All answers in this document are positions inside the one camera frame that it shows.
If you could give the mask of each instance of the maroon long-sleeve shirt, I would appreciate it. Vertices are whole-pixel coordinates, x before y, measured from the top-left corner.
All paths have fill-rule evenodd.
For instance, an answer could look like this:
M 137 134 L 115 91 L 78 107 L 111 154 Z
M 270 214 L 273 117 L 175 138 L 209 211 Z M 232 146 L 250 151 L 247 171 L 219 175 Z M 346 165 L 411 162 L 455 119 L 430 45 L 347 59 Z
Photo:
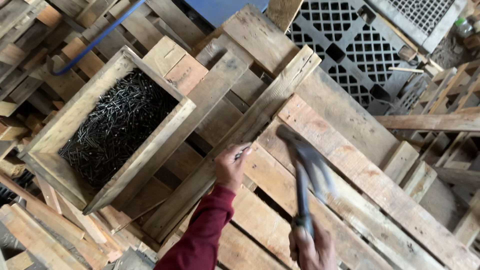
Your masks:
M 212 193 L 200 201 L 180 241 L 160 259 L 154 270 L 213 270 L 222 229 L 233 216 L 234 197 L 235 193 L 216 185 Z

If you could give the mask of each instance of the blue handle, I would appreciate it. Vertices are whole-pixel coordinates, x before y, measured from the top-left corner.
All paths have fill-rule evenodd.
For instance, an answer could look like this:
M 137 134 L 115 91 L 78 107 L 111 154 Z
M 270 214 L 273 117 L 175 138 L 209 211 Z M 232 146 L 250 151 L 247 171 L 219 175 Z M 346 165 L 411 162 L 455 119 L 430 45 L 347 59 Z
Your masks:
M 115 29 L 123 20 L 125 20 L 132 12 L 134 12 L 145 0 L 138 0 L 133 6 L 131 6 L 120 18 L 118 18 L 114 23 L 112 23 L 105 31 L 103 31 L 99 36 L 95 38 L 92 43 L 79 53 L 75 58 L 73 58 L 68 64 L 66 64 L 60 71 L 56 72 L 53 70 L 54 62 L 50 57 L 47 57 L 47 67 L 48 71 L 54 76 L 60 76 L 65 72 L 69 71 L 80 59 L 82 59 L 89 51 L 91 51 L 106 35 Z

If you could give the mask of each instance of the pile of nails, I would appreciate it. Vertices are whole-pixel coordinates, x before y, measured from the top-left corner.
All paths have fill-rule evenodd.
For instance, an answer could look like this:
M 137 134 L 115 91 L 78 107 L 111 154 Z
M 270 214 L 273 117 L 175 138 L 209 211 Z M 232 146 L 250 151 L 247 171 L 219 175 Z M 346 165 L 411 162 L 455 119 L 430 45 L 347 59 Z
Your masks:
M 93 188 L 100 189 L 177 104 L 141 70 L 134 69 L 100 97 L 59 155 Z

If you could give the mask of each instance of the gray plastic pallet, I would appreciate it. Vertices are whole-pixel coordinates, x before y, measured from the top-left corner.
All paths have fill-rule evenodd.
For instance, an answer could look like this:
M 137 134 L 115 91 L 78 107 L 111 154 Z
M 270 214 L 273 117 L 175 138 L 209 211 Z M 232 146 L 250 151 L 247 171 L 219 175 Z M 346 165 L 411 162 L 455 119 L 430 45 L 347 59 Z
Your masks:
M 359 16 L 364 12 L 368 23 Z M 411 74 L 388 68 L 416 67 L 400 60 L 405 43 L 361 0 L 305 0 L 287 36 L 310 46 L 320 67 L 375 115 L 388 107 L 375 98 L 392 101 Z
M 432 53 L 467 0 L 369 0 L 413 41 Z

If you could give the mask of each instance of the wooden box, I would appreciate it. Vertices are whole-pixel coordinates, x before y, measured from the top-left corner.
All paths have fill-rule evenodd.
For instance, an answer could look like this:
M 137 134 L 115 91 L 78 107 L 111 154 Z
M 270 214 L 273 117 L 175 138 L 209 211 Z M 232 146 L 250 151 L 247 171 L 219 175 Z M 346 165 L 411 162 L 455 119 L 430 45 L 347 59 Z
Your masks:
M 134 68 L 142 70 L 179 103 L 110 181 L 97 192 L 68 161 L 58 155 L 58 150 L 87 119 L 88 114 L 99 101 L 99 97 L 116 85 L 117 78 L 125 77 L 127 72 Z M 57 192 L 78 209 L 83 210 L 84 214 L 89 214 L 112 202 L 195 107 L 191 100 L 154 72 L 132 50 L 124 46 L 65 104 L 57 116 L 47 123 L 19 157 Z

